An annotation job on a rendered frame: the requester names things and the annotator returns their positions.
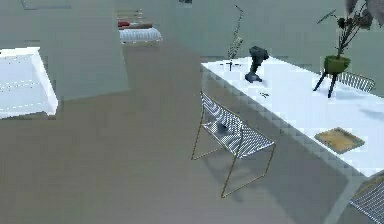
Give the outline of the black drill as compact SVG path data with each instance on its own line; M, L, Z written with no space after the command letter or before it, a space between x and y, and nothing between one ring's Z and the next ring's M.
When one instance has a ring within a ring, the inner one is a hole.
M257 46L251 47L249 53L252 58L252 64L250 71L245 75L245 79L250 83L253 83L254 81L261 82L262 79L256 74L256 71L262 62L269 58L269 54L265 49Z

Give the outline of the green potted house plant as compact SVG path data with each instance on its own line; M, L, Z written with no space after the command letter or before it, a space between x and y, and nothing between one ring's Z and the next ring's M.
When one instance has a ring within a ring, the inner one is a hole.
M340 29L338 44L336 46L337 52L335 55L327 55L324 57L321 77L314 87L314 91L316 91L324 79L329 77L331 84L328 90L328 98L332 96L338 76L345 72L350 65L351 59L344 55L345 50L360 29L369 29L372 25L373 15L368 8L368 0L365 0L365 3L358 11L355 10L355 6L355 0L347 1L348 14L345 17L336 16L336 10L332 10L318 21L318 24L320 24L329 17L334 17Z

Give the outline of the tan book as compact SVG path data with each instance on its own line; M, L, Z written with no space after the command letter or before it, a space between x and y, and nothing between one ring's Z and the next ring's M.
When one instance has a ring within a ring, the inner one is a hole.
M340 127L317 133L314 138L337 154L346 153L365 144L364 140Z

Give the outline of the white chest of drawers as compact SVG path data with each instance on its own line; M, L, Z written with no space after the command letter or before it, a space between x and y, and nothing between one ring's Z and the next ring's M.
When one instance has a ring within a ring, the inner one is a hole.
M59 102L39 50L0 49L0 119L56 114Z

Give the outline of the white table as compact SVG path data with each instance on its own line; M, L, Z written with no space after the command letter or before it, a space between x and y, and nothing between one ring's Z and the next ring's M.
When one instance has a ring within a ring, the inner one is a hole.
M262 82L245 79L251 59L206 62L204 76L219 81L281 131L294 138L347 178L323 224L336 224L355 194L377 177L384 176L384 99L338 83L327 97L324 81L314 91L318 75L276 58L259 67ZM268 93L264 98L261 92ZM314 138L317 133L340 127L365 141L361 147L337 154Z

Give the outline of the thin dry branch plant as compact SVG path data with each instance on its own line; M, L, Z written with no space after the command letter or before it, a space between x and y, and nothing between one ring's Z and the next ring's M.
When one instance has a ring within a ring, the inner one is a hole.
M233 32L233 40L230 43L229 49L227 52L227 56L229 59L235 58L235 56L237 55L240 49L241 44L243 43L243 39L239 36L239 30L241 27L241 20L243 18L244 11L238 5L236 5L236 9L239 11L239 18L237 20L237 23Z

